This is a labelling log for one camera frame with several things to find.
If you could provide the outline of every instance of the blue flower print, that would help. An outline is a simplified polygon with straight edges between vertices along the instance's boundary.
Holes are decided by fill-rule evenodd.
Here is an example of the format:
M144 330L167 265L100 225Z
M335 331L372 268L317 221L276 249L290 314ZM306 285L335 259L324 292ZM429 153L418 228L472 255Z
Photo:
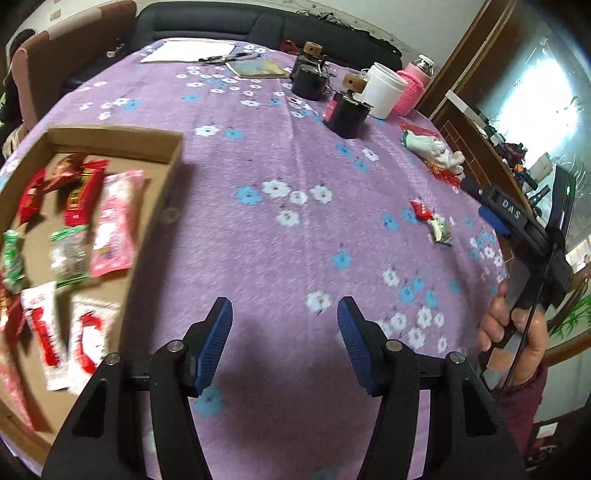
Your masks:
M351 260L351 256L347 252L343 252L342 250L338 251L333 255L333 264L339 270L349 268L349 265L351 265Z
M418 223L417 216L412 212L410 209L405 208L402 211L402 216L406 219L408 223L411 225L416 225Z
M369 170L369 165L367 165L367 163L365 163L364 161L359 160L359 159L353 160L353 165L355 165L361 171L368 171Z
M460 295L462 293L462 288L460 287L460 283L455 278L451 282L449 282L449 289L455 295Z
M339 152L341 155L344 155L345 157L352 157L353 156L353 152L351 152L351 150L349 150L344 144L342 143L337 143L336 146L336 151Z
M139 100L130 100L129 102L127 102L124 106L124 108L126 110L135 110L137 107L139 107L140 101Z
M251 186L238 187L234 196L244 205L256 205L262 201L259 191Z
M230 140L242 140L244 134L240 130L227 130L226 138L229 138Z
M425 304L431 309L437 307L437 296L435 295L434 290L427 290L427 293L425 294Z
M414 293L411 287L408 285L403 287L398 294L398 298L403 301L406 305L410 305L414 300Z
M222 393L217 387L208 387L193 403L195 410L204 418L213 417L222 411Z
M389 230L392 230L394 232L398 230L398 224L396 223L396 220L394 220L394 217L389 213L382 214L382 223Z
M414 277L413 278L413 290L415 292L420 292L422 289L425 288L425 282L421 277Z
M332 471L331 468L319 468L312 474L310 480L333 480L335 478L335 473Z

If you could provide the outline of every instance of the black sofa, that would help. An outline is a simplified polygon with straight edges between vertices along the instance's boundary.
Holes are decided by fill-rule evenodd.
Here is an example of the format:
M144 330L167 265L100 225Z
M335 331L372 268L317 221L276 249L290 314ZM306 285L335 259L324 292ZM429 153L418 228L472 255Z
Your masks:
M284 40L302 48L307 41L323 46L335 63L354 69L382 63L402 68L402 54L390 43L319 20L316 17L258 5L230 2L159 2L147 6L136 19L129 45L137 51L168 37L241 40L278 49Z

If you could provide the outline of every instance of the small booklet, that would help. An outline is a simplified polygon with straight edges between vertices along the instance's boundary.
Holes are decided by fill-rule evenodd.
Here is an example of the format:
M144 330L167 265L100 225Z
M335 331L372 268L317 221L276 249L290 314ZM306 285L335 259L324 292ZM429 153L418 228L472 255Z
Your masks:
M227 67L240 78L283 78L289 75L277 63L266 59L235 60L226 62Z

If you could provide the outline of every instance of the brown chair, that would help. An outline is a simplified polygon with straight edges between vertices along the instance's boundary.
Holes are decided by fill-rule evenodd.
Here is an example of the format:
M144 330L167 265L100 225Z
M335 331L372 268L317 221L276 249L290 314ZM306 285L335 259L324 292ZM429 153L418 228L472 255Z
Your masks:
M22 119L29 131L53 107L71 75L104 55L134 27L137 6L123 0L84 10L29 38L14 54Z

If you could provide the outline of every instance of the white flower print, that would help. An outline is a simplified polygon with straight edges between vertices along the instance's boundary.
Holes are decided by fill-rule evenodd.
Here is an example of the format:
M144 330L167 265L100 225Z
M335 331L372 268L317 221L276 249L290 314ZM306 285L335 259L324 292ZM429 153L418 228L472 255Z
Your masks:
M263 193L268 193L272 199L287 197L291 188L287 186L287 183L280 180L269 180L262 183Z
M290 195L290 202L295 203L296 205L303 205L308 200L308 195L306 192L302 192L301 190L294 190L291 192Z
M195 129L195 135L198 135L200 137L211 137L219 131L220 129L215 125L203 125Z
M400 283L398 275L396 275L396 272L391 268L387 269L385 272L382 272L382 278L388 287L396 287Z
M423 305L417 312L417 325L424 330L431 325L432 318L431 309Z
M404 330L406 328L406 315L403 313L396 313L390 318L390 324L394 330Z
M116 106L123 106L129 102L128 98L117 98L117 100L113 100L113 105Z
M433 324L438 328L443 327L444 322L445 322L445 317L443 316L443 314L441 312L433 317Z
M312 312L322 312L330 307L330 305L330 295L320 290L308 293L308 296L306 297L306 306Z
M365 155L365 158L367 158L368 160L371 160L371 161L379 160L379 157L374 152L372 152L370 149L368 149L367 147L364 148L362 150L362 152Z
M332 192L324 185L316 185L313 189L310 189L310 193L314 197L314 200L318 200L322 203L329 203L332 201Z
M277 221L283 226L294 226L300 223L300 214L293 210L282 210L277 215Z
M413 327L408 333L408 346L413 350L418 350L425 344L425 334L419 328Z
M447 338L441 337L437 342L437 351L443 353L445 350L447 350Z

